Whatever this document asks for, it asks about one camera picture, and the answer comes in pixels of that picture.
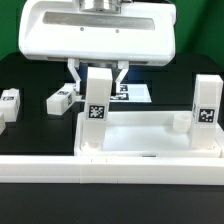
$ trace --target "white tray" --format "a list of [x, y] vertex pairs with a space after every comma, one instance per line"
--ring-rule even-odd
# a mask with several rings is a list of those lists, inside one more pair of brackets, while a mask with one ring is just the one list
[[189, 135], [173, 130], [173, 116], [179, 111], [109, 112], [103, 148], [81, 150], [83, 113], [78, 116], [75, 154], [82, 156], [201, 157], [218, 158], [221, 148], [191, 149]]

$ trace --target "small white block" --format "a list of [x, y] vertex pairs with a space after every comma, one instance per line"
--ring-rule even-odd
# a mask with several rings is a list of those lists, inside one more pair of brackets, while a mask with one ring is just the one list
[[5, 118], [4, 114], [0, 112], [0, 134], [4, 131], [5, 129]]
[[47, 113], [53, 115], [62, 115], [76, 101], [75, 84], [67, 83], [51, 97], [47, 99]]
[[19, 90], [4, 90], [0, 99], [0, 111], [4, 113], [5, 122], [15, 122], [20, 107]]
[[190, 131], [192, 148], [213, 148], [222, 87], [218, 75], [197, 75]]
[[112, 72], [107, 68], [88, 68], [88, 80], [83, 121], [82, 145], [100, 149], [105, 138], [110, 103]]

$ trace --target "white cube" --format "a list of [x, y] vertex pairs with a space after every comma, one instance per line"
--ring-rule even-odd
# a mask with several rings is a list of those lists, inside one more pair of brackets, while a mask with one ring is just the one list
[[47, 113], [53, 115], [64, 114], [76, 101], [74, 83], [67, 83], [47, 99]]
[[19, 90], [4, 90], [0, 99], [0, 112], [4, 113], [5, 122], [15, 122], [20, 107]]

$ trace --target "green wall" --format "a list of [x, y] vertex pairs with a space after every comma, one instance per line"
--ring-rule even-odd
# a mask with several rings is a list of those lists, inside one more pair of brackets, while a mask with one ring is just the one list
[[[0, 1], [0, 59], [18, 51], [25, 0]], [[173, 0], [178, 9], [176, 51], [209, 55], [224, 67], [224, 0]]]

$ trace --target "black and white tag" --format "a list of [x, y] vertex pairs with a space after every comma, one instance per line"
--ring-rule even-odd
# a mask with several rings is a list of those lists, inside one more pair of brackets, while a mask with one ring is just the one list
[[111, 96], [110, 99], [113, 100], [129, 100], [128, 93], [121, 93], [119, 96]]
[[64, 96], [66, 96], [68, 94], [68, 92], [66, 92], [66, 91], [60, 91], [60, 92], [58, 92], [58, 95], [64, 95]]
[[120, 85], [120, 92], [128, 92], [128, 85]]
[[213, 124], [215, 121], [215, 109], [199, 109], [198, 123]]
[[86, 114], [87, 120], [99, 120], [99, 121], [105, 120], [106, 109], [107, 107], [105, 105], [89, 104]]
[[68, 96], [68, 106], [72, 104], [72, 95], [69, 95]]
[[5, 96], [3, 97], [3, 101], [10, 101], [10, 100], [14, 100], [14, 96]]

